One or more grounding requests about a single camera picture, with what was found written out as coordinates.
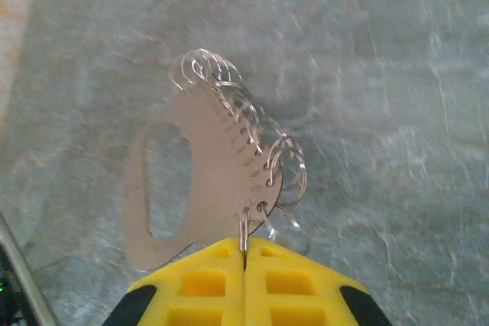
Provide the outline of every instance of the punched hole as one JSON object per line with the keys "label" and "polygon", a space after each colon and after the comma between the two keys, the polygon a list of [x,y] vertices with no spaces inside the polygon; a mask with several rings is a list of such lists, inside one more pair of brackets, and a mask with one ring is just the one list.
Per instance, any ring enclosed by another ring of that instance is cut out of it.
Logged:
{"label": "punched hole", "polygon": [[265,275],[268,294],[314,295],[313,280],[299,270],[269,270]]}
{"label": "punched hole", "polygon": [[172,308],[168,313],[165,326],[221,326],[222,308],[179,307]]}
{"label": "punched hole", "polygon": [[212,254],[212,257],[217,257],[221,259],[229,257],[229,251],[227,248],[219,248]]}
{"label": "punched hole", "polygon": [[226,276],[217,270],[191,270],[181,281],[179,291],[184,297],[224,297]]}
{"label": "punched hole", "polygon": [[308,326],[324,326],[330,324],[320,307],[308,305],[295,305],[283,307],[273,305],[270,307],[271,326],[290,326],[292,324],[306,324]]}
{"label": "punched hole", "polygon": [[265,208],[267,207],[267,202],[259,202],[257,204],[257,210],[258,211],[262,211],[262,210],[265,210]]}
{"label": "punched hole", "polygon": [[261,249],[261,256],[263,257],[278,257],[279,255],[273,252],[270,248],[264,247]]}

